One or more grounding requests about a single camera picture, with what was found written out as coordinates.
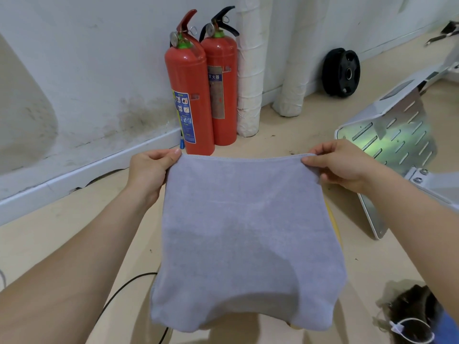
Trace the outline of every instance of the person's left hand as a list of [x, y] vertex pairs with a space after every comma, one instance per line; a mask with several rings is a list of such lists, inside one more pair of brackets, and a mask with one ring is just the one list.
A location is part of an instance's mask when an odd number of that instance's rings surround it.
[[142, 196], [147, 209], [159, 198], [159, 191], [166, 178], [166, 170], [180, 158], [180, 149], [152, 150], [132, 156], [129, 165], [127, 190]]

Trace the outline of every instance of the fire extinguisher label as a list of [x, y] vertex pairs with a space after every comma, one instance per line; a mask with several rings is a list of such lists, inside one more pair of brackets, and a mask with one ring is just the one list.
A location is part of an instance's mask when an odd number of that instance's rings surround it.
[[190, 144], [196, 143], [193, 117], [191, 116], [190, 97], [187, 93], [174, 92], [175, 108], [179, 114], [182, 125], [183, 138]]
[[212, 118], [225, 119], [225, 104], [223, 100], [223, 69], [221, 66], [208, 66], [210, 105]]

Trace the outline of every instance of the white zip tie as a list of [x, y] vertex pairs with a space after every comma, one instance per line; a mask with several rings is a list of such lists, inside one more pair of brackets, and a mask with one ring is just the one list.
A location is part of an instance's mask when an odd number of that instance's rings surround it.
[[425, 342], [415, 342], [415, 341], [412, 341], [411, 339], [407, 338], [404, 334], [403, 334], [403, 330], [405, 329], [405, 326], [402, 325], [402, 323], [406, 322], [406, 321], [419, 321], [423, 324], [425, 324], [428, 328], [430, 328], [430, 326], [425, 323], [424, 321], [420, 320], [420, 319], [417, 319], [415, 317], [409, 317], [409, 318], [406, 318], [406, 319], [403, 319], [401, 321], [399, 321], [399, 323], [393, 323], [392, 321], [389, 321], [389, 324], [392, 326], [391, 328], [391, 331], [393, 333], [396, 333], [396, 334], [399, 334], [401, 335], [403, 338], [405, 338], [405, 340], [409, 341], [410, 343], [413, 343], [413, 344], [429, 344], [429, 343], [432, 343], [433, 340], [435, 339], [435, 334], [432, 332], [432, 337], [425, 341]]

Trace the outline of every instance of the silver label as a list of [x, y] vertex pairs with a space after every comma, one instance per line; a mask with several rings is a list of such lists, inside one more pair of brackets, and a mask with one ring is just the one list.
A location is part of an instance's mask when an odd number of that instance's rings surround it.
[[223, 100], [223, 75], [221, 66], [208, 66], [210, 106], [212, 118], [225, 118], [225, 104]]

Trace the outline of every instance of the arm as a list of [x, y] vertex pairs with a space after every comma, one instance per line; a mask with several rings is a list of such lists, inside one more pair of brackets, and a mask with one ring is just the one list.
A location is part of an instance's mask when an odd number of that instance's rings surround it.
[[85, 228], [0, 293], [0, 342], [83, 344], [180, 150], [131, 159], [126, 187]]
[[301, 161], [321, 179], [370, 198], [433, 294], [459, 323], [459, 215], [347, 140], [314, 147]]

